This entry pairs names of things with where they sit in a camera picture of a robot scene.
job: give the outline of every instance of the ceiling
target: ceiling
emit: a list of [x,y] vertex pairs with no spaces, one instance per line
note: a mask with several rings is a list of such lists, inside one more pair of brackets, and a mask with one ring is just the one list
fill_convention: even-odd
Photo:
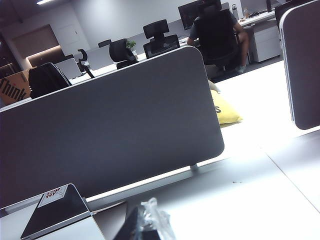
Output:
[[0,0],[0,29],[35,14],[53,9],[70,0],[54,0],[38,5],[39,0]]

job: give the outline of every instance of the gray t-shirt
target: gray t-shirt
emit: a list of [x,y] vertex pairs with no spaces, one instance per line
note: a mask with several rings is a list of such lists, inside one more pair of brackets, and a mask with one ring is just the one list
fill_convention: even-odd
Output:
[[[230,16],[231,16],[231,20],[232,20],[233,26],[236,25],[238,21],[237,21],[236,17],[233,15],[232,12],[230,12]],[[195,27],[195,23],[192,24],[189,38],[192,39],[192,40],[196,40],[198,38],[198,33],[197,33],[197,30],[196,30],[196,27]]]

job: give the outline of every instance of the white cabinet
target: white cabinet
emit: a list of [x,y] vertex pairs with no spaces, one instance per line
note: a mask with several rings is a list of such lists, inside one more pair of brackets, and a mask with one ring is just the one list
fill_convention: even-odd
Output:
[[255,24],[252,29],[250,51],[254,61],[262,62],[282,53],[279,30],[275,20]]

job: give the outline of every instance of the potted plant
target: potted plant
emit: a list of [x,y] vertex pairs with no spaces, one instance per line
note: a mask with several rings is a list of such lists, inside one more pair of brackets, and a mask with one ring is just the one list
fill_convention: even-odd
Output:
[[135,41],[130,41],[130,40],[127,40],[126,41],[126,48],[127,49],[130,49],[131,52],[133,53],[133,55],[135,56],[135,59],[138,59],[138,56],[137,56],[137,52],[135,50],[135,46],[136,46],[136,42]]

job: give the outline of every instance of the person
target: person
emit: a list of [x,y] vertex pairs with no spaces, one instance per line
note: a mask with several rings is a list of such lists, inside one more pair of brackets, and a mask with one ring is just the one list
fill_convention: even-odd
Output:
[[[204,4],[206,3],[212,3],[217,2],[216,0],[202,0]],[[235,69],[238,73],[243,74],[246,70],[246,62],[247,62],[247,54],[249,49],[249,36],[245,32],[244,28],[238,23],[235,16],[230,12],[233,28],[239,35],[240,40],[240,49],[241,49],[241,63],[240,65]],[[197,30],[195,27],[195,24],[193,23],[191,27],[191,32],[187,40],[187,45],[193,46],[194,41],[198,38]]]

